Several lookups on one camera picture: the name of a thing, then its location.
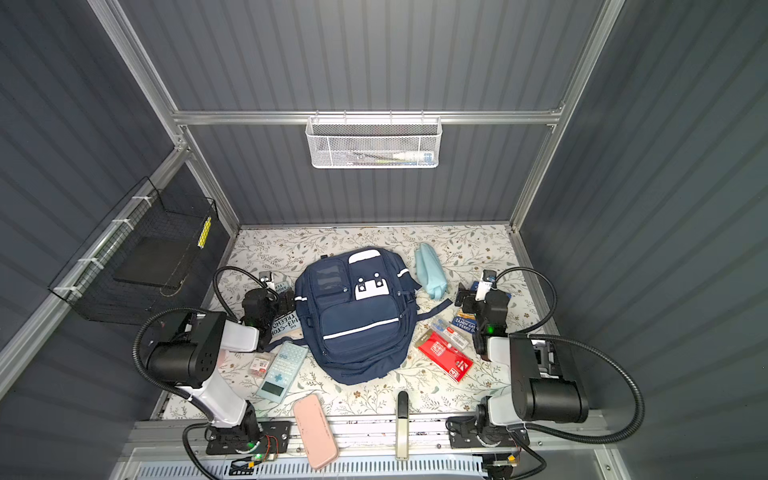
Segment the blue treehouse storybook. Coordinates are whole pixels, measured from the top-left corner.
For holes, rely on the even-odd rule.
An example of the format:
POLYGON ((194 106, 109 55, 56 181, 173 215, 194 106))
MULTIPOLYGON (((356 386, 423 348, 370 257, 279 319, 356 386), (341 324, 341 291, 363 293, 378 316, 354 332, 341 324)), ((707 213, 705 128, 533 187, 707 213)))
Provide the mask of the blue treehouse storybook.
POLYGON ((473 284, 473 289, 468 289, 463 284, 459 284, 454 301, 454 305, 459 308, 459 311, 451 321, 453 326, 470 334, 474 334, 476 331, 476 303, 481 301, 477 299, 477 286, 477 282, 473 284))

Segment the navy blue student backpack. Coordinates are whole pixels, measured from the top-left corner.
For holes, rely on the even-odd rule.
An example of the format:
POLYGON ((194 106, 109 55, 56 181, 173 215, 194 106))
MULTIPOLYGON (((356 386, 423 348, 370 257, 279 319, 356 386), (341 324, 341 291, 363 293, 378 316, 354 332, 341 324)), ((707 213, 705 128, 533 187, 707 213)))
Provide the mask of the navy blue student backpack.
POLYGON ((405 361, 414 331, 453 302, 421 313, 421 285, 402 257, 381 247, 324 256, 295 282, 295 307, 306 347, 334 381, 356 385, 386 376, 405 361))

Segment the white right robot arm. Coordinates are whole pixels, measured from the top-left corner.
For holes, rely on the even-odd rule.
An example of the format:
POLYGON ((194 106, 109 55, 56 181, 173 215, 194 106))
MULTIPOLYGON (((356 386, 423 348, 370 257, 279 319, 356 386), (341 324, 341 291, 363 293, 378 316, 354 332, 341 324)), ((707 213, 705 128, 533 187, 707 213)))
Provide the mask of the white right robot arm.
POLYGON ((524 446, 530 431, 563 440, 605 445, 630 438, 642 426, 646 416, 645 399, 630 373, 606 353, 584 342, 538 331, 554 316, 558 296, 553 282, 530 267, 509 267, 500 272, 485 270, 475 289, 475 298, 465 288, 457 299, 469 306, 477 327, 472 335, 475 352, 484 360, 509 368, 511 393, 487 396, 472 416, 451 417, 445 422, 450 444, 455 449, 478 445, 504 444, 524 446), (508 313, 509 297, 498 287, 511 273, 528 273, 547 285, 552 302, 543 318, 529 327, 507 333, 502 322, 508 313), (586 422, 589 399, 573 351, 588 353, 613 369, 627 385, 634 411, 626 426, 616 432, 588 436, 550 427, 586 422))

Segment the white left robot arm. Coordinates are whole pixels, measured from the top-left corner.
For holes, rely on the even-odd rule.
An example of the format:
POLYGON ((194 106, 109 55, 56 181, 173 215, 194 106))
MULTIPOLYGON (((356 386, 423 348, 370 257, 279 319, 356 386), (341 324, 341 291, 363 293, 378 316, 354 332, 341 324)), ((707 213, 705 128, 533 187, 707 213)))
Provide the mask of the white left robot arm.
POLYGON ((280 294, 251 272, 235 266, 218 268, 212 279, 221 311, 175 307, 148 318, 132 345, 132 360, 139 375, 153 386, 179 397, 206 421, 200 427, 208 441, 225 452, 252 452, 263 433, 252 403, 237 393, 217 366, 222 350, 262 351, 272 339, 272 325, 280 309, 280 294), (243 298, 239 318, 224 300, 219 287, 223 273, 239 273, 257 287, 243 298))

